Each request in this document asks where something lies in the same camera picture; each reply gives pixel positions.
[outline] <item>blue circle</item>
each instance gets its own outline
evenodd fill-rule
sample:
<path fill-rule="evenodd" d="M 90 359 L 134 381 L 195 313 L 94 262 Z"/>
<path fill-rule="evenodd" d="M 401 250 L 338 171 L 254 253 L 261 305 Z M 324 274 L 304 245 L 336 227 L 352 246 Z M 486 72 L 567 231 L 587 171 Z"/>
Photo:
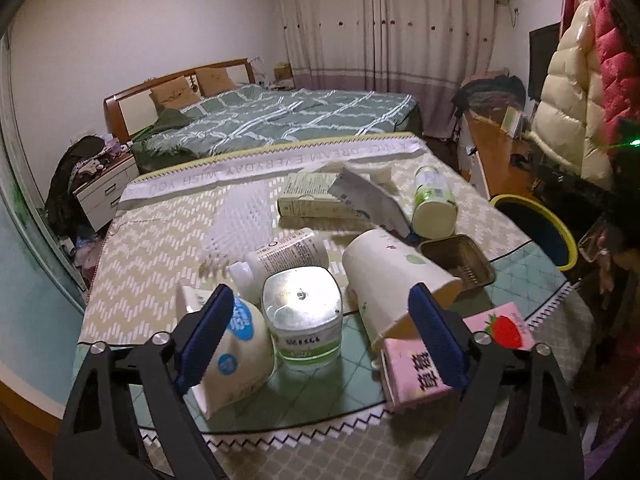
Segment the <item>blue circle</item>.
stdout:
<path fill-rule="evenodd" d="M 228 330 L 241 341 L 249 341 L 254 337 L 254 322 L 246 303 L 234 297 L 234 312 L 227 326 Z"/>
<path fill-rule="evenodd" d="M 222 354 L 218 358 L 218 370 L 223 375 L 231 375 L 238 370 L 238 360 L 231 354 Z"/>

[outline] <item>black monitor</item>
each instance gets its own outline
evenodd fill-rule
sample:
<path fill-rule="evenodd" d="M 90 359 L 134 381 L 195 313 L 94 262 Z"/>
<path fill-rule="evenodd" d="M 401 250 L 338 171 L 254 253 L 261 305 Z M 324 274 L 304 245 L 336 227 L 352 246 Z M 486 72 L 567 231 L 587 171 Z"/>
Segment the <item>black monitor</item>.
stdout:
<path fill-rule="evenodd" d="M 560 41 L 560 23 L 529 33 L 529 98 L 540 102 L 551 57 Z"/>

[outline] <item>strawberry picture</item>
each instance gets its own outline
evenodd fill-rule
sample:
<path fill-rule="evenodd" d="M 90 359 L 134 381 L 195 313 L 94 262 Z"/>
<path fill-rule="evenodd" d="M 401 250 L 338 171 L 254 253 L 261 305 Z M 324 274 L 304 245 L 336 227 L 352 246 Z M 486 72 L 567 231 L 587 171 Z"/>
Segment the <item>strawberry picture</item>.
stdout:
<path fill-rule="evenodd" d="M 505 348 L 519 349 L 522 347 L 522 336 L 517 325 L 506 316 L 491 314 L 487 327 L 484 329 L 497 343 Z"/>

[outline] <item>metal screw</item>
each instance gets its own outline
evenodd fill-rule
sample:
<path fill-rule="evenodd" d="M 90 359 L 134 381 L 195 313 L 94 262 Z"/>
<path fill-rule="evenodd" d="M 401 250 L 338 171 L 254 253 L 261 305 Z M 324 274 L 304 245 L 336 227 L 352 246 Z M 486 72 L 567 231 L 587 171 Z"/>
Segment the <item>metal screw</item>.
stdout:
<path fill-rule="evenodd" d="M 538 352 L 540 355 L 543 355 L 544 357 L 547 357 L 548 355 L 551 355 L 551 348 L 547 344 L 540 343 L 536 345 L 536 352 Z"/>
<path fill-rule="evenodd" d="M 476 332 L 474 334 L 474 341 L 479 345 L 489 345 L 491 344 L 491 336 L 488 335 L 487 332 Z"/>
<path fill-rule="evenodd" d="M 166 345 L 169 342 L 169 339 L 171 339 L 171 336 L 169 335 L 168 332 L 158 332 L 156 334 L 153 335 L 153 337 L 151 338 L 151 342 L 154 345 Z"/>
<path fill-rule="evenodd" d="M 107 348 L 107 345 L 105 345 L 105 343 L 103 343 L 102 341 L 98 341 L 97 343 L 91 345 L 91 348 L 89 348 L 89 352 L 91 352 L 92 354 L 101 354 L 102 352 L 104 352 L 105 348 Z"/>

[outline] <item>cream puffer jacket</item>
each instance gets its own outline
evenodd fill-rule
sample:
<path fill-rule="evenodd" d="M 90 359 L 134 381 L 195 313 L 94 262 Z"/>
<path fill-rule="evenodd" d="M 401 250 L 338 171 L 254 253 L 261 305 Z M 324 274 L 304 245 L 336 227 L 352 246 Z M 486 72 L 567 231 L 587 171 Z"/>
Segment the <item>cream puffer jacket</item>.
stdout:
<path fill-rule="evenodd" d="M 527 134 L 565 170 L 609 189 L 604 90 L 595 43 L 596 0 L 578 0 L 571 27 L 558 44 Z"/>

